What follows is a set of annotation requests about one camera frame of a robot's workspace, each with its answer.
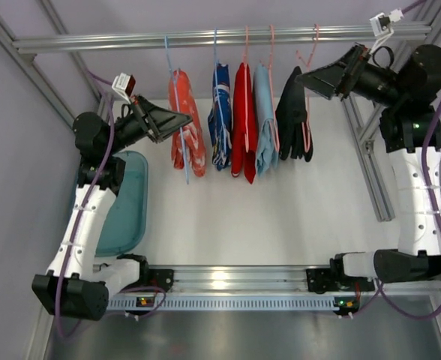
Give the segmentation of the orange white trousers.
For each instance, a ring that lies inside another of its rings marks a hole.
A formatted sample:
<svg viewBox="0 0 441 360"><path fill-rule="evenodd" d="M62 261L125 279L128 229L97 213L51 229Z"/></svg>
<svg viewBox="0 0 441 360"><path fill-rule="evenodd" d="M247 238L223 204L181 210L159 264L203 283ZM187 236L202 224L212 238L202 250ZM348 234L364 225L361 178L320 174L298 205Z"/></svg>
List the orange white trousers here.
<svg viewBox="0 0 441 360"><path fill-rule="evenodd" d="M197 104L191 88L188 75L183 70L174 70L177 78L177 89L180 113L193 118L190 124L183 127L184 140L187 151L187 165L192 169L193 174L199 178L206 174L206 147L203 141L203 131L200 124L200 117ZM175 95L172 80L168 85L168 99L171 110L176 109ZM184 169L182 160L182 144L179 130L172 135L171 161L177 170Z"/></svg>

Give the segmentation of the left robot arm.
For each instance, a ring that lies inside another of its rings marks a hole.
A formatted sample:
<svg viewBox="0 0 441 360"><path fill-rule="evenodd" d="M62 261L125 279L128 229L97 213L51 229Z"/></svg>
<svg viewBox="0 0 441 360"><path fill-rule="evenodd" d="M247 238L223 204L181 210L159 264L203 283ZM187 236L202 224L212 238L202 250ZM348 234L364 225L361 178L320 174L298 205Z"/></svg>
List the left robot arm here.
<svg viewBox="0 0 441 360"><path fill-rule="evenodd" d="M112 265L94 270L102 229L125 179L126 163L117 154L145 137L160 143L193 118L141 95L127 106L127 115L115 121L105 122L95 112L83 112L73 121L81 159L70 220L55 258L31 284L54 317L98 321L113 296L148 282L149 264L140 255L121 254Z"/></svg>

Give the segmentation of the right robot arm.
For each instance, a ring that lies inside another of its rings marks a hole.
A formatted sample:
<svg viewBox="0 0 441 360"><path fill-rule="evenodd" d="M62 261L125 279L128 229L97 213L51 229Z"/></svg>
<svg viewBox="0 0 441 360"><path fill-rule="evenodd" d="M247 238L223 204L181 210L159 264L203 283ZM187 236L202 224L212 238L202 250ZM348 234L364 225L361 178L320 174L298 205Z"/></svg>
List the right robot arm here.
<svg viewBox="0 0 441 360"><path fill-rule="evenodd" d="M441 125L425 137L441 89L441 47L417 46L395 72L380 67L365 46L355 44L337 61L301 74L296 81L331 99L354 93L383 105L379 127L397 184L400 236L395 249L339 253L331 272L344 281L376 278L385 284L441 279Z"/></svg>

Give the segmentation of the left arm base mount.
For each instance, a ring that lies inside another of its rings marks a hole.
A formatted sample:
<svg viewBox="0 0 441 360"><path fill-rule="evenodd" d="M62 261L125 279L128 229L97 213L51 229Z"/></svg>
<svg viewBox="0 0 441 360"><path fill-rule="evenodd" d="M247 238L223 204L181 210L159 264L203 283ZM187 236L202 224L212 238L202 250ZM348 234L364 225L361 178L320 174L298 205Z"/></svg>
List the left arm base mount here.
<svg viewBox="0 0 441 360"><path fill-rule="evenodd" d="M159 287L168 293L174 284L175 270L165 267L150 267L148 270L146 283L148 287Z"/></svg>

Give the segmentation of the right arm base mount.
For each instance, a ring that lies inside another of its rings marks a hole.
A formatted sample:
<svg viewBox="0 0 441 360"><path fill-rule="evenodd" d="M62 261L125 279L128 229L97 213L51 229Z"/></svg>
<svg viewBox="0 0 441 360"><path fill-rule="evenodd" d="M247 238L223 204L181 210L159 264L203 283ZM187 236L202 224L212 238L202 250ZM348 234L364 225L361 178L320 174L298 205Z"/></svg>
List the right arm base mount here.
<svg viewBox="0 0 441 360"><path fill-rule="evenodd" d="M311 293L322 295L327 292L347 292L353 290L349 281L344 281L330 268L308 268L307 288Z"/></svg>

